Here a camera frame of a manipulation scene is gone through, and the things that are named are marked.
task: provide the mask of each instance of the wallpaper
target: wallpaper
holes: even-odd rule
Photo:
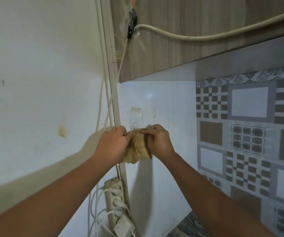
[[[284,236],[284,68],[196,83],[198,171]]]

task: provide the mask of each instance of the person's right hand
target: person's right hand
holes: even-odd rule
[[[148,135],[148,148],[158,159],[168,158],[175,153],[170,134],[161,125],[155,124],[150,129],[141,130],[141,133]]]

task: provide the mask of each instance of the wooden panel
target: wooden panel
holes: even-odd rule
[[[125,6],[129,0],[110,0],[115,44],[123,52],[127,23]],[[188,36],[203,36],[235,30],[284,13],[284,0],[137,0],[140,24]],[[284,33],[284,23],[260,31],[211,42],[169,39],[146,29],[132,39],[120,82],[208,57],[242,45]]]

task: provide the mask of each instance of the floral border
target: floral border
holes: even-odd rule
[[[284,79],[284,67],[196,81],[197,88],[238,85]]]

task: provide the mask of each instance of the cloth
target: cloth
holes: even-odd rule
[[[132,133],[132,139],[125,151],[123,162],[135,164],[140,159],[152,158],[151,151],[147,147],[147,136],[143,135],[140,132],[141,130],[143,129],[130,131],[130,133]]]

